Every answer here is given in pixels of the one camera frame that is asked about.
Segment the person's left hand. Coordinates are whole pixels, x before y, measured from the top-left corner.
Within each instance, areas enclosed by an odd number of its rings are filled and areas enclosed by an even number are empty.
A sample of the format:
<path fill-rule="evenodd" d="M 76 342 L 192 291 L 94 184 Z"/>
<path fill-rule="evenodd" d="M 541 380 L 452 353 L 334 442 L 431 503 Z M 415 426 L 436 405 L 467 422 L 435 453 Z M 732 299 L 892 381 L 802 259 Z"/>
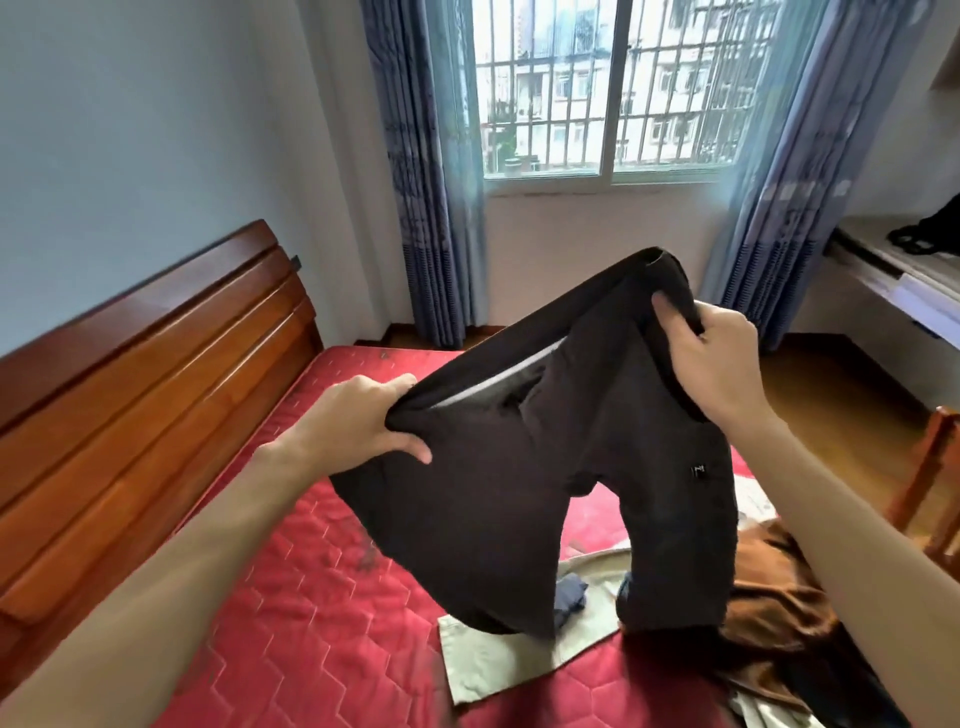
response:
<path fill-rule="evenodd" d="M 387 415 L 416 383 L 403 373 L 386 382 L 356 375 L 335 384 L 270 449 L 309 484 L 386 455 Z"/>

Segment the person's right hand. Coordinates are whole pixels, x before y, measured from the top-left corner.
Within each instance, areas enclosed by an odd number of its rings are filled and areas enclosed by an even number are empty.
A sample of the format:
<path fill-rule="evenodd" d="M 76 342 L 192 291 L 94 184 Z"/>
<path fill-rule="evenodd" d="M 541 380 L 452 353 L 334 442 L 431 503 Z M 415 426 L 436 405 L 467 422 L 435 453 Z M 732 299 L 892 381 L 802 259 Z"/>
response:
<path fill-rule="evenodd" d="M 782 430 L 785 424 L 764 391 L 754 325 L 738 311 L 699 300 L 695 306 L 703 353 L 693 360 L 671 359 L 684 392 L 737 448 Z"/>

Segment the black trousers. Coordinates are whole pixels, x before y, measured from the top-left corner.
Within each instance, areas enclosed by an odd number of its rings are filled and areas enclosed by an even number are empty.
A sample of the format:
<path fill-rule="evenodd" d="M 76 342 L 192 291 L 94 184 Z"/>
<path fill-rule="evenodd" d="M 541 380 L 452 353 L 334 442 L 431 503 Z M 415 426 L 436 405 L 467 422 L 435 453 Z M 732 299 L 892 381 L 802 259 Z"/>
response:
<path fill-rule="evenodd" d="M 713 628 L 733 590 L 731 448 L 678 383 L 652 307 L 703 327 L 680 262 L 642 249 L 460 354 L 390 408 L 429 465 L 391 452 L 330 480 L 378 550 L 450 616 L 551 640 L 570 501 L 618 497 L 631 630 Z"/>

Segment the person's right forearm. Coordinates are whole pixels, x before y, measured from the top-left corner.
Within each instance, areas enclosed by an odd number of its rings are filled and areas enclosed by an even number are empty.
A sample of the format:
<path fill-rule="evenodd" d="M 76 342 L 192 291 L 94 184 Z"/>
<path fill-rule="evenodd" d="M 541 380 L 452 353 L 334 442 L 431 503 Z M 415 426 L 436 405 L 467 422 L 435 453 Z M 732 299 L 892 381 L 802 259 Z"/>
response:
<path fill-rule="evenodd" d="M 960 584 L 770 411 L 721 428 L 909 722 L 960 728 Z"/>

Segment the person's left forearm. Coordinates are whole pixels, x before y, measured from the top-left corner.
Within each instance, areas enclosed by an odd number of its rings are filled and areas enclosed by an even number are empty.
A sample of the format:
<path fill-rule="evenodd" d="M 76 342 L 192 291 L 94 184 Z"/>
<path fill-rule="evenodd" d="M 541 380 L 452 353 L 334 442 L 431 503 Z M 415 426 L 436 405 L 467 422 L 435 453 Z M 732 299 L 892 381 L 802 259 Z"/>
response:
<path fill-rule="evenodd" d="M 151 728 L 239 577 L 325 473 L 302 448 L 260 447 L 0 702 L 0 728 Z"/>

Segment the red quilted mattress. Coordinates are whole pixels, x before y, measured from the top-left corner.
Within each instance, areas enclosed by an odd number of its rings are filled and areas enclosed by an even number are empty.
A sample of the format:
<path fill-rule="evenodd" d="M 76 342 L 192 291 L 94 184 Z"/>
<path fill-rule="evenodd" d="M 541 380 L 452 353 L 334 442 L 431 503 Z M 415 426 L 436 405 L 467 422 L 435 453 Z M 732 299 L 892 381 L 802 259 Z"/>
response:
<path fill-rule="evenodd" d="M 454 708 L 442 613 L 322 481 L 239 578 L 153 728 L 731 728 L 712 682 L 619 635 Z"/>

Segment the white garment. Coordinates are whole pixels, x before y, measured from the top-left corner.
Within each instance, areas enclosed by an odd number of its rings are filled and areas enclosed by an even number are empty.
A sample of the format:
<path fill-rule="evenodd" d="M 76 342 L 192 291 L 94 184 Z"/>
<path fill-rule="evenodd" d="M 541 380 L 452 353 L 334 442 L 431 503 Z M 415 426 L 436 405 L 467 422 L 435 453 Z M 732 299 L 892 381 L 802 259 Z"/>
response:
<path fill-rule="evenodd" d="M 734 491 L 739 531 L 773 521 L 778 517 L 776 508 L 757 480 L 736 474 Z"/>

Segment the blue curtain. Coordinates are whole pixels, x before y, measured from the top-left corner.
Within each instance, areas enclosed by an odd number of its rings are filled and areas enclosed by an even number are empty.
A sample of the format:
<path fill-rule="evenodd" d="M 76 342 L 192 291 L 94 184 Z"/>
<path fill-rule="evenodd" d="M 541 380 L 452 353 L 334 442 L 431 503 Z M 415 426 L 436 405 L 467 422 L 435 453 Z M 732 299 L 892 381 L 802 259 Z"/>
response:
<path fill-rule="evenodd" d="M 784 339 L 935 0 L 786 0 L 700 298 Z"/>
<path fill-rule="evenodd" d="M 418 334 L 464 346 L 489 315 L 472 0 L 359 0 Z"/>

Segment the built-in desk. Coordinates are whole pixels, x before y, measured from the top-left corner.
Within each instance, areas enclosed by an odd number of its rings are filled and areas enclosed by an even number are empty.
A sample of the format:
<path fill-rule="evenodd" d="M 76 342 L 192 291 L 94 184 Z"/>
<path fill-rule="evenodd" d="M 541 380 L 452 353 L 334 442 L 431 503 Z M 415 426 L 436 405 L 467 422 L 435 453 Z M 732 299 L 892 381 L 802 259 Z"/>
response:
<path fill-rule="evenodd" d="M 960 410 L 960 257 L 911 255 L 887 234 L 907 216 L 846 216 L 791 324 L 840 334 L 929 409 Z"/>

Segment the small blue garment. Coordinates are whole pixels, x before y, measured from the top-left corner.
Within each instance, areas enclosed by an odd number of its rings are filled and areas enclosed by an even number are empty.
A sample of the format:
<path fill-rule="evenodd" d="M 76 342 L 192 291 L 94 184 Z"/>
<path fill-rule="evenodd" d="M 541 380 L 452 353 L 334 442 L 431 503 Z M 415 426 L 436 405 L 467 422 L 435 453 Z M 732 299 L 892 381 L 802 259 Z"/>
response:
<path fill-rule="evenodd" d="M 589 585 L 575 572 L 559 577 L 555 585 L 553 625 L 559 633 L 570 618 L 586 607 L 586 592 Z"/>

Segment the beige folded garment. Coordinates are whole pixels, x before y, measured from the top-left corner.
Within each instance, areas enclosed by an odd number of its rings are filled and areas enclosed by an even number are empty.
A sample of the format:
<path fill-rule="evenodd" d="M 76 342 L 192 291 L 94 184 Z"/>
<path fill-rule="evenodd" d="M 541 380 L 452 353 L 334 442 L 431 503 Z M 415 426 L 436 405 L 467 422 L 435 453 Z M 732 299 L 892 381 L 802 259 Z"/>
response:
<path fill-rule="evenodd" d="M 586 584 L 585 606 L 553 640 L 492 635 L 451 615 L 438 619 L 440 652 L 455 707 L 470 705 L 556 672 L 618 631 L 617 595 L 631 564 L 629 540 L 558 564 L 558 576 Z"/>

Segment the barred window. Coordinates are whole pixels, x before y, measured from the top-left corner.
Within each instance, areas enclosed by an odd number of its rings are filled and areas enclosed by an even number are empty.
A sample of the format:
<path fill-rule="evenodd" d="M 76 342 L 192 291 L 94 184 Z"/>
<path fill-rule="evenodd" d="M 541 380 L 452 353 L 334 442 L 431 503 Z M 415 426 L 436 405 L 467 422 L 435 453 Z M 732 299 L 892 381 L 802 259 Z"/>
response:
<path fill-rule="evenodd" d="M 471 0 L 488 191 L 712 181 L 762 115 L 786 0 Z"/>

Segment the wooden headboard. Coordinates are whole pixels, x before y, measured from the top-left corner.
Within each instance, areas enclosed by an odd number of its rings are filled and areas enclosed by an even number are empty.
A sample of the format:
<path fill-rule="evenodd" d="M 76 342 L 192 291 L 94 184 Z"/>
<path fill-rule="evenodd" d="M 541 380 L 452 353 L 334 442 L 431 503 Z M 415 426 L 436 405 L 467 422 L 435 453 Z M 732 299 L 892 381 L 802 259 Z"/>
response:
<path fill-rule="evenodd" d="M 323 349 L 265 220 L 0 357 L 0 700 L 198 507 Z"/>

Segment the black object on desk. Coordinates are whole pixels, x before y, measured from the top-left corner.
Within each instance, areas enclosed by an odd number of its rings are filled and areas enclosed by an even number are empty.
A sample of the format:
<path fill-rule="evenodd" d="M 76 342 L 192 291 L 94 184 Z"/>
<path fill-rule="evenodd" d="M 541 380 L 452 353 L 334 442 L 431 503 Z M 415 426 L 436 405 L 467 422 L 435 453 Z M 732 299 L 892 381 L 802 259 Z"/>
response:
<path fill-rule="evenodd" d="M 886 240 L 910 256 L 945 254 L 960 258 L 960 193 L 918 223 L 889 231 Z"/>

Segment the brown garment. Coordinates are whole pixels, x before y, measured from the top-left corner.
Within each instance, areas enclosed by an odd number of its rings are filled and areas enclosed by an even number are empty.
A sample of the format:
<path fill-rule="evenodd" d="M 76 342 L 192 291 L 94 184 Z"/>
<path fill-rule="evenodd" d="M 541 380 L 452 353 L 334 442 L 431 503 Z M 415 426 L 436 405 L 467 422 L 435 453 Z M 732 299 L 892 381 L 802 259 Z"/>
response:
<path fill-rule="evenodd" d="M 834 606 L 783 521 L 741 530 L 714 674 L 749 696 L 810 715 L 787 683 L 786 666 L 812 662 L 840 633 Z"/>

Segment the wooden chair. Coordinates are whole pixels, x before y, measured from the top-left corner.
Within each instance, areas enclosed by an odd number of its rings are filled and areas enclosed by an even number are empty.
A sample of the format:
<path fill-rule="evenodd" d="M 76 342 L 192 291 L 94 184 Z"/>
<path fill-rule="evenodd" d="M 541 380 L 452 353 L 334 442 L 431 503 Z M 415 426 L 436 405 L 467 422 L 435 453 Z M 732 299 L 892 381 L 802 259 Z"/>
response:
<path fill-rule="evenodd" d="M 886 509 L 886 521 L 906 533 L 940 477 L 947 479 L 952 494 L 921 549 L 960 583 L 960 411 L 943 406 L 929 417 L 918 444 L 917 466 Z"/>

